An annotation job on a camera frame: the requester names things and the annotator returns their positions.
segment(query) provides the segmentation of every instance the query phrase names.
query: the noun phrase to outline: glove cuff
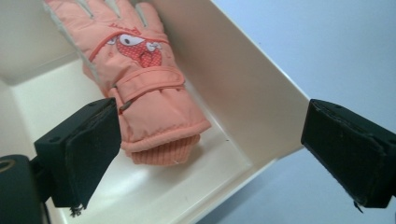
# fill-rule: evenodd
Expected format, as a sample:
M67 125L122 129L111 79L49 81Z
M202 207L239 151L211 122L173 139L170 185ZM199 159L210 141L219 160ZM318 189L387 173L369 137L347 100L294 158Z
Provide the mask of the glove cuff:
M198 143L200 135L182 138L170 143L140 152L131 152L135 164L177 165L188 160L192 147Z

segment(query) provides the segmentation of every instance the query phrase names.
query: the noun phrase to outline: glove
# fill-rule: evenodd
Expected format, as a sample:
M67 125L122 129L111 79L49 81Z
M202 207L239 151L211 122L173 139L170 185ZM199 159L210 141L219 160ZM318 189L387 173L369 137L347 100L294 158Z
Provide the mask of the glove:
M184 88L152 5L127 0L45 0L83 61L83 72L119 107L121 148L134 163L185 162L210 127Z

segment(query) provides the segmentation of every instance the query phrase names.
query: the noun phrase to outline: light blue background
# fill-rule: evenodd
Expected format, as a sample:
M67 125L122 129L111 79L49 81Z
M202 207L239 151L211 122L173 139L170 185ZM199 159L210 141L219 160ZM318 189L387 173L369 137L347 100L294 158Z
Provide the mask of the light blue background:
M396 133L396 1L215 0L310 98ZM302 149L276 162L200 223L394 224L362 208Z

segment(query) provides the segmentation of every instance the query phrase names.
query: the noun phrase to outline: white box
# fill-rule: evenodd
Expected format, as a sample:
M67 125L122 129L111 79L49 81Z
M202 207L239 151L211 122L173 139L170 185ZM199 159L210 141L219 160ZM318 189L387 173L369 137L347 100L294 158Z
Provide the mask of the white box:
M53 223L194 222L302 147L307 97L214 3L150 2L213 127L187 164L134 165L121 151L80 217L49 200ZM103 97L39 0L2 0L0 28L0 156L32 159L36 139Z

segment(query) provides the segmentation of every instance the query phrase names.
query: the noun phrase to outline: winter glove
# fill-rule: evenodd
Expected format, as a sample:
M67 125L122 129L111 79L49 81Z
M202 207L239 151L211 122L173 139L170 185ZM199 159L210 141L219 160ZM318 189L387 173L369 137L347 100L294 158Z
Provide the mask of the winter glove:
M209 121L184 88L154 7L127 0L45 0L83 61L119 107L121 148L135 163L185 162Z

